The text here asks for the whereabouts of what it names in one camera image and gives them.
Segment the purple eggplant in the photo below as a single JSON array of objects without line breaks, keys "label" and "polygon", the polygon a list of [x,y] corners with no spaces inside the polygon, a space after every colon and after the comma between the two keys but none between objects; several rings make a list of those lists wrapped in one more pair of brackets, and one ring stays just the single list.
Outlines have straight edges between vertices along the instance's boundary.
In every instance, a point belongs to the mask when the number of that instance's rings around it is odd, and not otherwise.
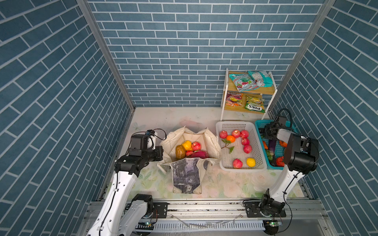
[{"label": "purple eggplant", "polygon": [[268,153],[269,153],[270,156],[275,155],[276,143],[277,143],[277,140],[269,140]]}]

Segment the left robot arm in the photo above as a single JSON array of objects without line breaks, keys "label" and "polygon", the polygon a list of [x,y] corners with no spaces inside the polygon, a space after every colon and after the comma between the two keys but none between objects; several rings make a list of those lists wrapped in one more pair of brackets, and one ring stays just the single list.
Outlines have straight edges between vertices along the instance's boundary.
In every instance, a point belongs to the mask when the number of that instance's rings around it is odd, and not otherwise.
[{"label": "left robot arm", "polygon": [[125,155],[115,161],[108,197],[86,233],[88,236],[130,236],[143,217],[153,215],[151,195],[137,194],[129,208],[126,205],[141,170],[163,158],[162,146],[156,145],[157,138],[154,129],[132,134]]}]

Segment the brown potato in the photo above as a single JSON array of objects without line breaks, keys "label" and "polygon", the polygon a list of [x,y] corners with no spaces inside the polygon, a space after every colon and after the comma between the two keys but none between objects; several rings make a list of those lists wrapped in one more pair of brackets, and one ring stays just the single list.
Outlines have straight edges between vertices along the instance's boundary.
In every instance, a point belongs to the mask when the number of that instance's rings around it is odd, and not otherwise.
[{"label": "brown potato", "polygon": [[175,149],[176,159],[181,160],[186,157],[186,149],[183,145],[178,145]]}]

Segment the yellow orange fruit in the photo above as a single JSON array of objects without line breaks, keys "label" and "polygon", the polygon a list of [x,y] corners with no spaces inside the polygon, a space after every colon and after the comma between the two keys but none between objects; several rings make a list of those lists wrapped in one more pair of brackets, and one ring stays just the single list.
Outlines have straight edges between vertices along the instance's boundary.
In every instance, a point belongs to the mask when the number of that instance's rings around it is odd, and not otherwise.
[{"label": "yellow orange fruit", "polygon": [[193,151],[192,149],[192,142],[189,140],[186,140],[185,142],[182,143],[182,146],[186,151]]}]

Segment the pink dragon fruit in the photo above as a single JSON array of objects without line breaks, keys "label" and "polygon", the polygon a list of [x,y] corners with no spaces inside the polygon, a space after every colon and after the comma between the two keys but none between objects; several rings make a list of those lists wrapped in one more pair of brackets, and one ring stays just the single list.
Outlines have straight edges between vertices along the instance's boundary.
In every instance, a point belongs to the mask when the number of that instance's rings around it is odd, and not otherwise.
[{"label": "pink dragon fruit", "polygon": [[192,154],[188,155],[187,158],[207,159],[207,158],[209,158],[209,155],[206,151],[195,151]]}]

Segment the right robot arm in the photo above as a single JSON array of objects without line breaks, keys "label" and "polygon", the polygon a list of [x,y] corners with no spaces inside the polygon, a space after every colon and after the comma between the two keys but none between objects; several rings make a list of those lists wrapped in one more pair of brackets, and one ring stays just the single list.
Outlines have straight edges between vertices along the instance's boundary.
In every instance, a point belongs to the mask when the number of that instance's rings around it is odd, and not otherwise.
[{"label": "right robot arm", "polygon": [[286,143],[283,170],[275,184],[267,189],[259,205],[260,212],[267,217],[280,215],[296,183],[318,166],[319,141],[295,132],[292,126],[286,126],[286,122],[286,118],[278,116],[263,129],[269,147],[277,141]]}]

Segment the beige canvas grocery bag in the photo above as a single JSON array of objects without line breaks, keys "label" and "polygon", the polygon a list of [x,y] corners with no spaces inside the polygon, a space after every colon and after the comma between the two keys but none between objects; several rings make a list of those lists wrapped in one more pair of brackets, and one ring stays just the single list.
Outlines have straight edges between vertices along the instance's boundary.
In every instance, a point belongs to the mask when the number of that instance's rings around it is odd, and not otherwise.
[{"label": "beige canvas grocery bag", "polygon": [[[207,159],[187,158],[177,160],[175,149],[186,140],[201,143],[201,150],[209,155]],[[179,128],[168,134],[160,145],[163,147],[162,161],[157,163],[157,167],[163,173],[170,173],[172,176],[173,192],[180,194],[201,194],[202,180],[212,165],[221,160],[221,147],[219,138],[210,129],[206,128],[197,133],[187,127]]]}]

